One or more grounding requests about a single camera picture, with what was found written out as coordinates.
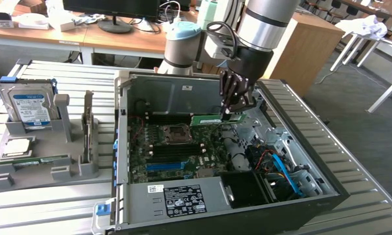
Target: gray carpet floor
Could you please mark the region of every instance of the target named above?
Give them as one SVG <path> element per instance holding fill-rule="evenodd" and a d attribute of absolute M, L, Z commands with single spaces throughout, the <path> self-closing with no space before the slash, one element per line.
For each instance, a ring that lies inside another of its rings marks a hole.
<path fill-rule="evenodd" d="M 63 62 L 67 57 L 68 51 L 0 46 L 0 75 L 7 75 L 19 58 Z M 329 73 L 336 57 L 333 53 L 317 81 Z M 115 63 L 124 67 L 135 67 L 136 62 L 137 57 L 116 56 Z M 352 67 L 342 66 L 320 85 L 312 85 L 304 98 L 329 120 L 329 129 L 392 195 L 392 100 L 374 114 L 364 111 L 384 91 Z"/>

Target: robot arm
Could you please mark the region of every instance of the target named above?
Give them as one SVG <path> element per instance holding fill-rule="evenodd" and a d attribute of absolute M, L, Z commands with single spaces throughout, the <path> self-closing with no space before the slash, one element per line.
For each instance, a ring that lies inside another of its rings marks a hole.
<path fill-rule="evenodd" d="M 256 106 L 252 97 L 255 83 L 265 72 L 273 56 L 272 50 L 279 45 L 297 4 L 299 0 L 249 0 L 237 33 L 224 23 L 212 22 L 208 31 L 203 32 L 191 28 L 189 23 L 180 22 L 188 24 L 183 25 L 188 34 L 180 35 L 179 40 L 167 34 L 159 73 L 192 75 L 192 62 L 199 61 L 203 48 L 212 58 L 223 56 L 228 59 L 228 70 L 220 74 L 224 120 L 229 119 L 231 113 Z M 221 30 L 212 30 L 216 24 L 221 25 Z M 223 34 L 224 28 L 228 28 L 231 36 Z"/>

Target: metal table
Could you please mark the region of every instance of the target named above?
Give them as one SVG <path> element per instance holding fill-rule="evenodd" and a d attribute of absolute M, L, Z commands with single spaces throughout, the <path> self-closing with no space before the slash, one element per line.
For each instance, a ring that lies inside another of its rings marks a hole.
<path fill-rule="evenodd" d="M 17 75 L 19 78 L 57 79 L 60 93 L 71 96 L 71 118 L 80 118 L 85 90 L 95 91 L 100 176 L 0 193 L 0 235 L 91 234 L 95 202 L 111 197 L 115 122 L 112 79 L 115 70 L 119 69 L 121 68 L 33 61 L 28 66 L 16 65 L 11 71 L 9 76 Z M 291 88 L 277 80 L 267 80 L 264 83 L 351 194 L 333 211 L 317 216 L 300 230 L 287 234 L 392 235 L 392 198 Z M 0 100 L 0 139 L 7 118 Z"/>

